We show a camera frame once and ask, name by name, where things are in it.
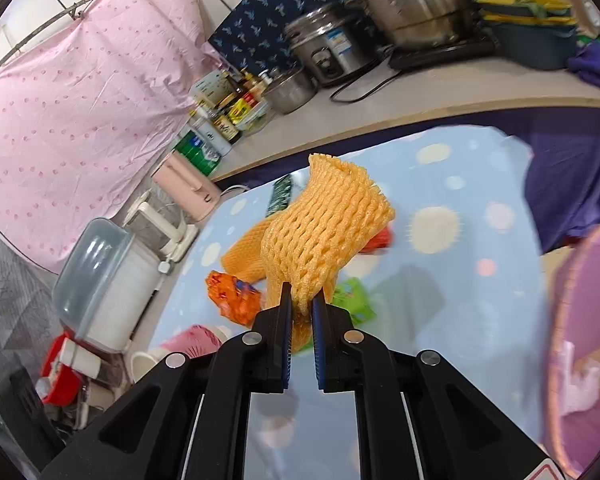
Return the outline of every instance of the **gray lid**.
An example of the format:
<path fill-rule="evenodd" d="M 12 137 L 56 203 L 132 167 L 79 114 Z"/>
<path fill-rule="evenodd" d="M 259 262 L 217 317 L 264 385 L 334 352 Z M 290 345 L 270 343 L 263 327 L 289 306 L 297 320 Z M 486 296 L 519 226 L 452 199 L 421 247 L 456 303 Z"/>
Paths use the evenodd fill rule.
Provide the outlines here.
<path fill-rule="evenodd" d="M 345 16 L 344 18 L 340 18 L 334 22 L 325 22 L 321 24 L 319 27 L 315 27 L 314 30 L 307 32 L 306 34 L 298 34 L 290 40 L 289 47 L 291 49 L 297 48 L 305 43 L 308 43 L 327 32 L 331 32 L 334 28 L 340 27 L 341 25 L 345 25 L 346 23 L 352 22 L 356 17 L 354 15 Z"/>
<path fill-rule="evenodd" d="M 299 34 L 304 28 L 310 27 L 312 23 L 321 20 L 334 20 L 340 18 L 346 12 L 350 12 L 350 10 L 345 10 L 339 2 L 328 3 L 288 23 L 284 29 L 285 35 L 290 38 L 295 34 Z"/>
<path fill-rule="evenodd" d="M 62 322 L 84 338 L 134 235 L 106 218 L 91 220 L 64 264 L 52 293 Z"/>

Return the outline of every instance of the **gray blanket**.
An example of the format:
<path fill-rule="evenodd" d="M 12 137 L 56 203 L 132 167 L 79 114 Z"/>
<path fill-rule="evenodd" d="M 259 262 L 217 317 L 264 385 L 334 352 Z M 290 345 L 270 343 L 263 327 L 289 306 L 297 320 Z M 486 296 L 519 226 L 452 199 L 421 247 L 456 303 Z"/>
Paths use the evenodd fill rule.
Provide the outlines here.
<path fill-rule="evenodd" d="M 50 287 L 0 240 L 0 381 L 21 366 L 36 381 L 61 330 Z"/>

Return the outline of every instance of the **pink kettle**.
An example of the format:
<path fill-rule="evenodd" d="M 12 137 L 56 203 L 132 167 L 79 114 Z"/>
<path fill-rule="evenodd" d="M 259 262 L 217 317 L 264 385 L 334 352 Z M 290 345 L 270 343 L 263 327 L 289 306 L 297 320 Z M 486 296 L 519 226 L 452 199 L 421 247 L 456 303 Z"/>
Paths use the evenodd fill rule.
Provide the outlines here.
<path fill-rule="evenodd" d="M 152 179 L 195 222 L 211 213 L 220 200 L 218 186 L 178 152 L 171 152 L 164 159 Z"/>

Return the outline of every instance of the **pink polka dot fabric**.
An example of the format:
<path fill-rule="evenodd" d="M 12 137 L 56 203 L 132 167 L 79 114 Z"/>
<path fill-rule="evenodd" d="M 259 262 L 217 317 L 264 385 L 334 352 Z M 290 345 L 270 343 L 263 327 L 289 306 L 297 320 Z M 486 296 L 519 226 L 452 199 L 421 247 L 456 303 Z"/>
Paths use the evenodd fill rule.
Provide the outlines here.
<path fill-rule="evenodd" d="M 59 272 L 180 130 L 189 89 L 218 60 L 196 0 L 94 0 L 0 70 L 0 231 Z"/>

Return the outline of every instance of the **blue patterned cloth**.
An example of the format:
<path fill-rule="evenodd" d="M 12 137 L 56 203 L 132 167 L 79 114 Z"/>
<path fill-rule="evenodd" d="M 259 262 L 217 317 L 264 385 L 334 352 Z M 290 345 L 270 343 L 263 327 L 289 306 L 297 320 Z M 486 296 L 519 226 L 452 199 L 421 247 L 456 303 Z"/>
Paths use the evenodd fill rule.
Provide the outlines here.
<path fill-rule="evenodd" d="M 492 127 L 445 126 L 342 158 L 366 168 L 396 211 L 392 246 L 355 256 L 339 276 L 359 278 L 368 292 L 377 317 L 360 329 L 398 352 L 438 350 L 540 439 L 549 313 L 538 234 L 522 193 L 528 146 Z M 272 186 L 214 212 L 187 256 L 152 346 L 193 323 L 231 335 L 246 330 L 219 315 L 205 277 L 222 270 L 219 257 L 264 218 Z M 359 478 L 355 413 L 352 393 L 318 390 L 313 351 L 298 352 L 283 395 L 251 397 L 244 478 Z"/>
<path fill-rule="evenodd" d="M 282 70 L 298 63 L 285 39 L 284 28 L 303 14 L 328 2 L 345 0 L 242 0 L 210 38 L 211 44 L 238 68 L 258 74 L 277 66 Z M 365 20 L 366 33 L 378 30 Z"/>

